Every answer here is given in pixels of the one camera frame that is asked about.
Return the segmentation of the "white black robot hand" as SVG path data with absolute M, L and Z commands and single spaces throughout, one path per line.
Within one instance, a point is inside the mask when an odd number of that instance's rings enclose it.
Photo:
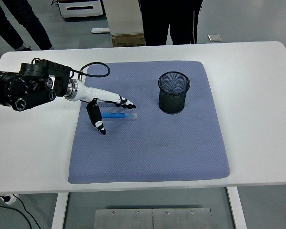
M 130 100 L 121 97 L 119 94 L 105 91 L 98 88 L 87 87 L 80 80 L 71 80 L 69 83 L 70 93 L 65 98 L 70 101 L 84 101 L 87 103 L 86 110 L 92 125 L 106 135 L 102 121 L 102 114 L 98 102 L 108 102 L 128 109 L 135 109 L 136 106 Z

